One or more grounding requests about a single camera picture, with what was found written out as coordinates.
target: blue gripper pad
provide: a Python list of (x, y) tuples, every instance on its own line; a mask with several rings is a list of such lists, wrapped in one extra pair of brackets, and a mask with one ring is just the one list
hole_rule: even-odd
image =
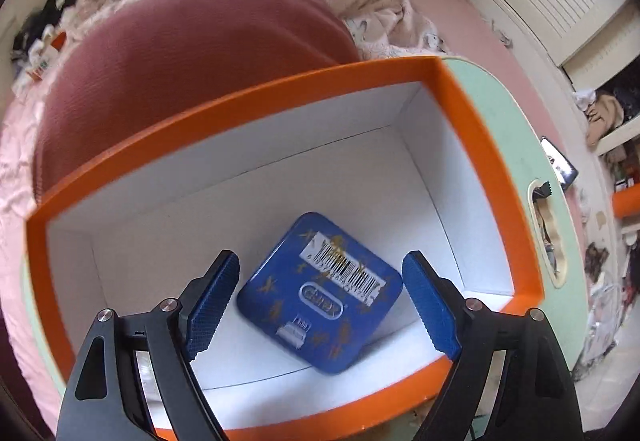
[(457, 360), (462, 347), (456, 336), (453, 314), (411, 253), (402, 261), (402, 280), (433, 346), (449, 360)]
[(238, 284), (240, 262), (231, 251), (223, 251), (207, 273), (192, 280), (180, 295), (180, 331), (187, 361), (207, 350), (213, 333)]

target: blue tin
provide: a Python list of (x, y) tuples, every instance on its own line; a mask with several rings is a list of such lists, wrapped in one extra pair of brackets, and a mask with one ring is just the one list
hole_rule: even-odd
[(238, 293), (238, 309), (325, 373), (358, 356), (402, 277), (329, 219), (303, 214)]

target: metal screw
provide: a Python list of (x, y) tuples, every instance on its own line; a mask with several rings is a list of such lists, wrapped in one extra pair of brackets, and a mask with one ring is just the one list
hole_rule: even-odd
[(98, 322), (107, 322), (113, 316), (111, 309), (103, 309), (98, 313)]
[(465, 305), (467, 309), (471, 311), (479, 311), (482, 309), (482, 302), (480, 302), (477, 298), (467, 298), (465, 300)]
[(538, 309), (537, 307), (534, 307), (533, 309), (530, 309), (529, 310), (529, 315), (536, 322), (542, 322), (545, 319), (545, 314), (542, 312), (542, 310)]
[(178, 301), (175, 298), (166, 298), (160, 303), (160, 309), (164, 312), (173, 311), (178, 307)]

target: barcode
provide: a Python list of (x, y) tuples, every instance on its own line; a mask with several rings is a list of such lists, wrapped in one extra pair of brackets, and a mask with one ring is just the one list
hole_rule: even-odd
[(380, 289), (386, 284), (383, 278), (333, 244), (319, 231), (300, 252), (300, 258), (325, 273), (329, 280), (366, 306), (373, 304)]

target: shelf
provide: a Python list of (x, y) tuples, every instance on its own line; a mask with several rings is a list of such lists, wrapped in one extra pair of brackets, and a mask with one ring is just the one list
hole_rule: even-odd
[(626, 233), (631, 233), (632, 231), (640, 231), (640, 216), (638, 215), (629, 216), (622, 219), (620, 233), (622, 233), (622, 235), (625, 235)]
[(598, 142), (595, 153), (598, 156), (602, 156), (609, 150), (616, 148), (618, 145), (622, 145), (629, 140), (632, 140), (640, 134), (640, 114), (629, 120), (627, 123), (622, 124), (617, 129), (609, 132), (606, 136), (603, 136)]

